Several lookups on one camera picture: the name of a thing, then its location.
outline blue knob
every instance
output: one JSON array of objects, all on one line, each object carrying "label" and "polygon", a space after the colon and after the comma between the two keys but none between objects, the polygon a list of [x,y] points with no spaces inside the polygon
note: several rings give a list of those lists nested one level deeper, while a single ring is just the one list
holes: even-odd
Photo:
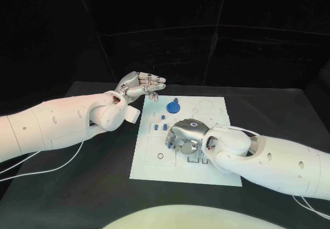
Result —
[{"label": "blue knob", "polygon": [[180,111],[180,105],[179,105],[177,98],[175,98],[175,101],[167,104],[166,108],[172,114],[176,114]]}]

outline blue cap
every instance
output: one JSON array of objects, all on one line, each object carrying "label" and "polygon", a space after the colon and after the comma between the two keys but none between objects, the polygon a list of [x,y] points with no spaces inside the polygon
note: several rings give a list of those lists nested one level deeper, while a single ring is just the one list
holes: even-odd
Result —
[{"label": "blue cap", "polygon": [[167,104],[166,108],[172,114],[175,114],[180,111],[180,105],[179,105],[177,98],[175,98],[175,101]]}]

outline black table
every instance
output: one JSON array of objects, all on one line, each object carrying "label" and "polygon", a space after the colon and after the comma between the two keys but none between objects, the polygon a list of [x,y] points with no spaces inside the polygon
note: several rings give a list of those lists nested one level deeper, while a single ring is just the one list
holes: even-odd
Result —
[{"label": "black table", "polygon": [[[114,88],[113,83],[75,82],[66,96]],[[234,126],[330,152],[330,134],[298,89],[170,85],[160,94],[224,96]],[[143,98],[133,106],[141,110]],[[244,178],[242,187],[130,180],[139,125],[140,120],[137,124],[124,122],[114,132],[97,135],[61,170],[13,180],[0,202],[0,228],[100,229],[130,213],[170,204],[228,209],[288,229],[330,228],[330,221],[306,210],[290,195]],[[42,152],[19,173],[56,168],[78,147]],[[311,199],[310,204],[330,214],[330,202]]]}]

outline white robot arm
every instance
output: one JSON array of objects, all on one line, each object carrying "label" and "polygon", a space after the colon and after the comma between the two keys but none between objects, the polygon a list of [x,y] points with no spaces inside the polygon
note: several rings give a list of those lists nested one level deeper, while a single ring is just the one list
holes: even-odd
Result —
[{"label": "white robot arm", "polygon": [[330,200],[330,154],[274,137],[249,137],[241,130],[221,125],[209,129],[200,121],[185,119],[173,125],[166,145],[183,154],[200,148],[222,172],[239,174],[274,191]]},{"label": "white robot arm", "polygon": [[55,99],[0,117],[0,162],[35,151],[65,148],[113,131],[123,121],[136,123],[140,111],[128,104],[162,90],[166,79],[147,73],[126,75],[115,91]]}]

